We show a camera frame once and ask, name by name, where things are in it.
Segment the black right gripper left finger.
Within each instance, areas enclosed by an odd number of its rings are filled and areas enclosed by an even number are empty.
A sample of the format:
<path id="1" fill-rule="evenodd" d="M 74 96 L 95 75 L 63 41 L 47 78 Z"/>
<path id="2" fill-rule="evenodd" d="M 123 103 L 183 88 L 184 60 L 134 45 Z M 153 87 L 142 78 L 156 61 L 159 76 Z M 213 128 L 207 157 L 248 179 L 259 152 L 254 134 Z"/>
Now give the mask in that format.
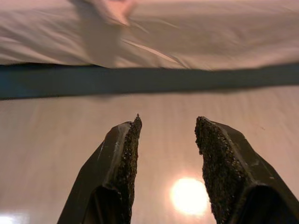
<path id="1" fill-rule="evenodd" d="M 59 224 L 129 224 L 142 121 L 118 124 L 80 169 Z"/>

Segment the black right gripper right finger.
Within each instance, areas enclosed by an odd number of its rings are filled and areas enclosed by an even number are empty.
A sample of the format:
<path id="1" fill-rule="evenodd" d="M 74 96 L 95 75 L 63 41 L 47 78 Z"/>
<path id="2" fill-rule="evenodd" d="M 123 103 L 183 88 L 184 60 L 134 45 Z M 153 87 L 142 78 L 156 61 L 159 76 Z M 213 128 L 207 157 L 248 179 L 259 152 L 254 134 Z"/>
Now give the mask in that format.
<path id="1" fill-rule="evenodd" d="M 274 167 L 236 129 L 200 116 L 196 144 L 219 224 L 296 224 L 299 202 Z"/>

